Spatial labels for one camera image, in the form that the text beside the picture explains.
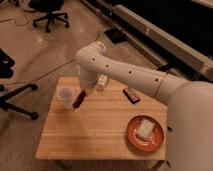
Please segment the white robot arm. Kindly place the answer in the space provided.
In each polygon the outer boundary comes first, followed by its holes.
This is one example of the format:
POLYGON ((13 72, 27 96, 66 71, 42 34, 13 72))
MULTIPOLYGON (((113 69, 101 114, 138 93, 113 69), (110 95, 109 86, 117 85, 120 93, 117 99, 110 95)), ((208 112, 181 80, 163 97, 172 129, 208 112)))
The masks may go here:
POLYGON ((213 171, 213 83, 113 60, 100 41, 79 49, 75 59, 83 87, 104 74, 167 106, 166 171, 213 171))

